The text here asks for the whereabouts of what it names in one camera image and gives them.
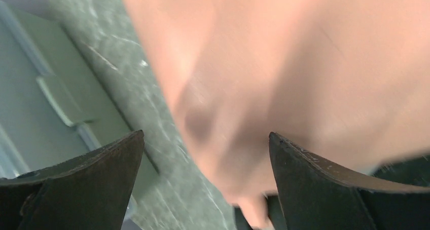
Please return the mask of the pink hard-shell suitcase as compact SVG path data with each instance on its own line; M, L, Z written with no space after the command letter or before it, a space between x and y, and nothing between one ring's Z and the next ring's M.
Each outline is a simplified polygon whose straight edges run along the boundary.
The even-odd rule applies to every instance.
M122 0L187 150L255 229L268 135L367 171L429 152L429 0Z

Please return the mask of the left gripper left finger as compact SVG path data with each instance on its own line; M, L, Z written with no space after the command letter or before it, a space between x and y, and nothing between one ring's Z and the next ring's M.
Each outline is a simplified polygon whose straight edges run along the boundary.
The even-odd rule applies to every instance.
M138 130L60 164L1 179L1 229L120 229L143 154Z

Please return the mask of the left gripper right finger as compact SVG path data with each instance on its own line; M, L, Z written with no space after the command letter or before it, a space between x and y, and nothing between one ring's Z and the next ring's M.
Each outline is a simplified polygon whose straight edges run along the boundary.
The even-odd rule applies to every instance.
M270 133L286 229L429 229L429 188L345 168Z

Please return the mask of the translucent plastic toolbox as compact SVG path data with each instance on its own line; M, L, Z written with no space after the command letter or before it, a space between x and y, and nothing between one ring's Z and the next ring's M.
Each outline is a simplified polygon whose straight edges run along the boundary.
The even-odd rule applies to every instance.
M129 132L63 29L1 3L1 176L58 164Z

